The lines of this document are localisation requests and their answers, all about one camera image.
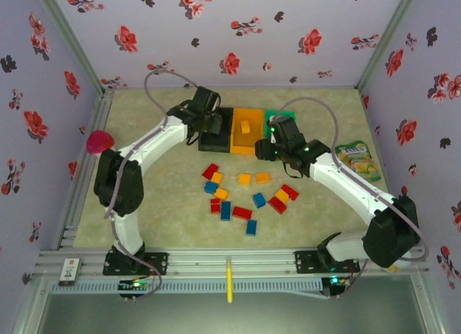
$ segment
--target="yellow block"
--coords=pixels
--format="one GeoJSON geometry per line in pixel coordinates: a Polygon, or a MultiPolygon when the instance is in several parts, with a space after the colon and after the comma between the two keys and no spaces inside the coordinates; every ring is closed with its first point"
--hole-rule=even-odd
{"type": "Polygon", "coordinates": [[[270,180],[271,180],[271,176],[269,175],[269,172],[257,173],[256,174],[256,182],[258,184],[269,183],[270,180]]]}
{"type": "Polygon", "coordinates": [[[250,133],[250,123],[248,122],[248,120],[242,120],[240,122],[241,126],[242,126],[242,134],[249,134],[250,133]]]}
{"type": "Polygon", "coordinates": [[[240,173],[238,175],[238,183],[240,185],[250,185],[250,183],[251,183],[251,174],[240,173]]]}
{"type": "Polygon", "coordinates": [[[276,198],[278,198],[280,201],[282,201],[283,203],[287,203],[288,200],[290,199],[290,196],[288,196],[288,194],[283,191],[282,189],[280,189],[279,191],[277,191],[277,193],[275,194],[276,198]]]}
{"type": "Polygon", "coordinates": [[[218,199],[222,199],[223,201],[225,201],[225,199],[228,198],[228,195],[229,195],[229,191],[221,189],[221,188],[216,189],[215,197],[217,197],[218,199]]]}
{"type": "Polygon", "coordinates": [[[219,172],[215,172],[213,176],[211,177],[211,181],[216,184],[221,184],[222,180],[223,180],[223,174],[219,172]]]}
{"type": "Polygon", "coordinates": [[[233,109],[232,130],[230,132],[230,152],[254,155],[254,144],[264,138],[263,109],[233,109]],[[241,122],[247,121],[250,132],[243,134],[241,122]]]}

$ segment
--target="floral wallpaper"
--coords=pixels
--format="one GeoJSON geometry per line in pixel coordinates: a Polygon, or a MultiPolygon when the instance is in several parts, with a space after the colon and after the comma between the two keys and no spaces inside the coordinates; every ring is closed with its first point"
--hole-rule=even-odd
{"type": "Polygon", "coordinates": [[[0,0],[0,333],[51,249],[97,93],[40,0],[0,0]]]}
{"type": "Polygon", "coordinates": [[[447,333],[461,333],[461,0],[416,0],[362,91],[395,194],[416,203],[447,333]]]}
{"type": "Polygon", "coordinates": [[[400,2],[56,1],[107,88],[142,87],[155,67],[208,86],[355,86],[400,2]]]}

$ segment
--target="gray cable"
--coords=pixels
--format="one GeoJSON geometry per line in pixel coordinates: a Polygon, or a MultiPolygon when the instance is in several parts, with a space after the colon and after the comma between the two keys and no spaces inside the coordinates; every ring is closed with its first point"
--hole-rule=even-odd
{"type": "Polygon", "coordinates": [[[149,90],[147,88],[147,80],[153,75],[153,74],[157,74],[157,73],[170,73],[171,75],[175,75],[177,77],[180,77],[182,78],[183,80],[189,82],[191,85],[193,85],[194,87],[197,88],[197,84],[191,80],[189,80],[187,77],[183,76],[183,75],[180,75],[178,73],[175,73],[174,71],[170,71],[170,70],[166,70],[166,69],[159,69],[159,70],[154,70],[154,71],[151,71],[150,73],[147,74],[147,76],[144,78],[144,91],[146,92],[146,95],[148,96],[148,98],[164,113],[164,120],[162,122],[162,126],[159,127],[157,130],[153,131],[151,134],[149,134],[148,136],[146,136],[145,138],[143,138],[139,143],[137,143],[131,150],[130,152],[128,152],[128,154],[123,158],[123,161],[122,163],[120,164],[120,167],[118,169],[118,172],[117,172],[117,179],[115,181],[115,187],[114,187],[114,193],[112,194],[112,198],[110,200],[110,203],[109,203],[109,207],[107,208],[107,211],[106,211],[106,214],[104,216],[105,219],[107,219],[108,217],[111,218],[111,228],[112,228],[112,234],[114,235],[114,238],[115,240],[117,241],[117,244],[120,248],[120,250],[128,257],[130,257],[131,259],[133,259],[134,261],[148,267],[153,273],[155,273],[157,276],[158,276],[158,285],[153,288],[152,290],[150,290],[149,292],[146,292],[145,294],[142,294],[141,296],[139,297],[136,297],[136,299],[140,299],[140,298],[144,298],[144,297],[147,297],[149,295],[152,295],[153,293],[157,292],[160,288],[161,288],[161,285],[163,283],[162,281],[162,278],[161,278],[161,275],[160,275],[160,272],[157,270],[157,268],[155,268],[154,266],[146,263],[145,261],[141,260],[140,258],[137,258],[136,256],[134,256],[133,254],[130,253],[130,251],[128,251],[126,249],[125,246],[123,246],[123,244],[120,242],[120,238],[117,234],[117,230],[115,228],[115,213],[114,213],[114,205],[115,205],[115,200],[117,198],[117,195],[118,195],[118,191],[120,189],[120,180],[122,178],[122,174],[123,174],[123,170],[125,168],[125,165],[126,163],[128,162],[128,160],[130,160],[130,157],[133,155],[133,153],[138,150],[139,148],[141,148],[141,146],[148,142],[151,138],[154,138],[155,136],[157,136],[157,134],[160,133],[160,131],[162,131],[165,126],[168,124],[168,114],[166,113],[166,110],[164,109],[163,106],[161,106],[161,104],[156,101],[152,96],[151,96],[151,93],[149,93],[149,90]]]}
{"type": "Polygon", "coordinates": [[[405,221],[408,226],[411,227],[412,230],[414,230],[420,237],[421,241],[423,242],[423,245],[424,245],[424,253],[423,255],[417,257],[417,258],[404,258],[404,257],[400,257],[400,260],[402,261],[409,261],[409,262],[416,262],[416,261],[422,261],[422,260],[425,260],[427,258],[427,256],[429,255],[429,244],[427,243],[427,239],[426,237],[424,236],[424,234],[419,230],[419,228],[412,223],[412,221],[410,219],[408,219],[400,210],[398,210],[397,208],[395,208],[395,206],[393,204],[391,204],[389,201],[387,201],[386,199],[382,198],[377,192],[373,191],[373,189],[369,188],[366,184],[363,184],[355,174],[352,174],[350,173],[347,168],[345,167],[344,164],[341,164],[340,161],[338,160],[338,157],[336,155],[336,143],[338,142],[338,136],[339,136],[339,123],[338,123],[338,118],[336,117],[336,115],[334,114],[334,111],[331,109],[331,107],[329,105],[327,105],[325,102],[323,102],[322,100],[320,99],[317,99],[317,98],[312,98],[310,96],[301,96],[299,98],[295,98],[293,100],[290,100],[288,103],[286,103],[285,105],[282,106],[282,108],[275,114],[274,116],[274,119],[276,119],[282,111],[286,110],[287,107],[289,107],[291,104],[294,104],[295,102],[297,101],[302,101],[302,100],[309,100],[309,101],[314,101],[320,105],[322,105],[323,107],[325,107],[328,112],[330,112],[330,115],[331,117],[333,118],[333,121],[334,121],[334,127],[335,127],[335,133],[334,133],[334,138],[333,138],[333,143],[331,144],[331,156],[333,157],[333,161],[336,165],[336,167],[342,172],[344,173],[348,178],[350,178],[354,183],[357,183],[361,188],[363,188],[366,192],[368,192],[369,194],[371,194],[374,198],[376,198],[377,200],[381,201],[381,203],[383,203],[385,206],[391,208],[394,213],[396,213],[400,218],[403,219],[403,221],[405,221]]]}

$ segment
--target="snack pouch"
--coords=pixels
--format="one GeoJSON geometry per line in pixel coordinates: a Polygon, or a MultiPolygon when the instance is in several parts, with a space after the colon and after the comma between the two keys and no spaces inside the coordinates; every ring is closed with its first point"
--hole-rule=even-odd
{"type": "Polygon", "coordinates": [[[381,179],[378,167],[365,142],[358,140],[347,145],[338,145],[336,154],[344,164],[366,181],[373,182],[381,179]]]}

